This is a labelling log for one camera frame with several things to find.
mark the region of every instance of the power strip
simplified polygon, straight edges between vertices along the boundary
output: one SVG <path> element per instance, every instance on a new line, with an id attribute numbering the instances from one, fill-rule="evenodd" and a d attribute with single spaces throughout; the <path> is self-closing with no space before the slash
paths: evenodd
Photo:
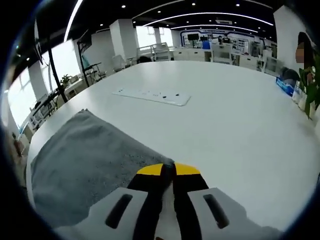
<path id="1" fill-rule="evenodd" d="M 171 104 L 176 106 L 184 106 L 191 98 L 190 95 L 173 90 L 155 91 L 155 90 L 137 90 L 130 88 L 120 88 L 112 94 L 135 99 L 144 99 L 163 104 Z"/>

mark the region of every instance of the black pole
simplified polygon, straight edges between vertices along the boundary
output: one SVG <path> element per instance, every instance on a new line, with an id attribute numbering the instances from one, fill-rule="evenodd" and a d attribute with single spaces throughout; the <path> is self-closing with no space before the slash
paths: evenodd
<path id="1" fill-rule="evenodd" d="M 50 44 L 50 37 L 48 37 L 48 53 L 49 53 L 49 60 L 50 60 L 50 66 L 52 69 L 52 73 L 56 82 L 56 85 L 58 87 L 59 93 L 64 101 L 64 103 L 68 102 L 66 95 L 65 95 L 65 89 L 60 85 L 59 78 L 57 75 L 55 63 L 54 63 L 54 58 L 52 57 L 52 50 L 51 50 L 51 44 Z"/>
<path id="2" fill-rule="evenodd" d="M 87 76 L 86 76 L 86 73 L 85 73 L 84 62 L 83 62 L 82 56 L 81 56 L 81 50 L 80 50 L 81 42 L 77 41 L 76 44 L 78 45 L 78 52 L 79 52 L 80 63 L 81 63 L 81 68 L 82 68 L 82 73 L 83 73 L 83 76 L 84 76 L 84 80 L 85 80 L 85 83 L 86 83 L 87 87 L 89 87 L 88 79 L 87 79 Z"/>

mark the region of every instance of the ceiling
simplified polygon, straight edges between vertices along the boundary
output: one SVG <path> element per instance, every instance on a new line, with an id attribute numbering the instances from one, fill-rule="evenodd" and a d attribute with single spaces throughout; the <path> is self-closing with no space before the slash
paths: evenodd
<path id="1" fill-rule="evenodd" d="M 77 1 L 46 0 L 44 1 L 45 4 L 42 2 L 39 6 L 36 21 L 43 52 L 48 49 L 48 45 L 46 44 L 48 36 L 51 39 L 51 47 L 63 42 L 70 16 Z M 106 29 L 117 19 L 132 19 L 135 22 L 134 26 L 143 26 L 177 15 L 221 12 L 257 18 L 269 22 L 273 26 L 243 16 L 225 14 L 181 16 L 159 21 L 150 26 L 176 28 L 188 25 L 218 25 L 217 19 L 227 20 L 232 21 L 232 26 L 258 31 L 258 33 L 254 34 L 268 39 L 271 37 L 271 40 L 276 42 L 277 36 L 273 13 L 282 5 L 283 0 L 83 0 L 73 20 L 68 38 L 78 39 L 87 29 L 91 33 Z M 219 29 L 233 30 L 233 28 L 222 26 L 219 26 Z M 183 31 L 185 27 L 177 28 L 176 30 Z M 249 33 L 247 30 L 236 30 L 246 34 Z M 22 35 L 19 48 L 16 51 L 21 57 L 15 56 L 13 60 L 17 65 L 15 76 L 37 60 L 33 51 L 33 45 L 34 23 L 31 22 Z"/>

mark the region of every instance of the office desk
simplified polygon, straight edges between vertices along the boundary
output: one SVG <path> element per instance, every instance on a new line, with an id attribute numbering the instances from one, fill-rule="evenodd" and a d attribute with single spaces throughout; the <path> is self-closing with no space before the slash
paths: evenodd
<path id="1" fill-rule="evenodd" d="M 186 106 L 114 95 L 119 88 L 176 90 Z M 30 163 L 74 114 L 88 109 L 149 148 L 198 168 L 245 207 L 261 226 L 284 230 L 315 189 L 320 148 L 305 113 L 275 78 L 211 62 L 141 63 L 85 89 L 48 119 L 29 148 L 27 190 L 33 202 Z"/>

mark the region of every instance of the gray cloth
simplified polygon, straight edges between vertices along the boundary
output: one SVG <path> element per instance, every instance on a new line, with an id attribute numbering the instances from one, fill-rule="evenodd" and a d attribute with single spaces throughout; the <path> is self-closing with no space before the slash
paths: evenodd
<path id="1" fill-rule="evenodd" d="M 172 162 L 82 110 L 47 141 L 31 164 L 36 211 L 53 228 L 75 225 L 93 204 L 127 187 L 139 169 Z"/>

